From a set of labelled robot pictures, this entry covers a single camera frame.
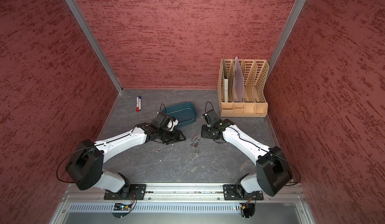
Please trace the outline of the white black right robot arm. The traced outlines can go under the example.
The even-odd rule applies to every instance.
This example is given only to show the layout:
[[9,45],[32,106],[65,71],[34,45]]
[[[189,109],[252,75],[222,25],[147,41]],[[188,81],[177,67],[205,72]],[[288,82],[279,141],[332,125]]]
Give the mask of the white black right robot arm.
[[236,182],[235,192],[239,198],[246,199],[256,192],[274,197],[282,188],[301,181],[299,171],[288,162],[280,147],[268,147],[254,140],[229,119],[203,125],[201,137],[232,144],[254,163],[255,173],[246,174]]

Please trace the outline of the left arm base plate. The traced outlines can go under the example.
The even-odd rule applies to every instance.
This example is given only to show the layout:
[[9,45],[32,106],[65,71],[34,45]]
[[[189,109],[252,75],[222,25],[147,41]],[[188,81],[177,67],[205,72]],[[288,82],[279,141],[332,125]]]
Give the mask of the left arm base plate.
[[131,184],[128,186],[125,184],[123,188],[117,193],[113,193],[112,191],[106,190],[104,195],[104,200],[107,201],[125,201],[125,200],[139,200],[142,201],[144,199],[144,195],[146,193],[146,184]]

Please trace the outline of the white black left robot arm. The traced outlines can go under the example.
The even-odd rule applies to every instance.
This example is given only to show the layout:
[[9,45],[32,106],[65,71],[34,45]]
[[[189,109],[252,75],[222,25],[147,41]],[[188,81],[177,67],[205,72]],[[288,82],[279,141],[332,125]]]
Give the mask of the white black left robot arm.
[[142,123],[109,139],[82,141],[76,151],[68,156],[65,170],[72,179],[70,183],[75,184],[81,191],[100,188],[125,199],[130,192],[130,181],[121,173],[104,169],[104,163],[122,152],[151,141],[167,145],[185,140],[182,131],[174,127]]

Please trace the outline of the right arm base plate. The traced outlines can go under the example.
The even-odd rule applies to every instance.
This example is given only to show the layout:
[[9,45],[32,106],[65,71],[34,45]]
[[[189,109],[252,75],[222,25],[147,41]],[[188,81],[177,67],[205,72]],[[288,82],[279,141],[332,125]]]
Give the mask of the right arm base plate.
[[224,199],[226,201],[263,201],[262,191],[247,193],[240,185],[224,184]]

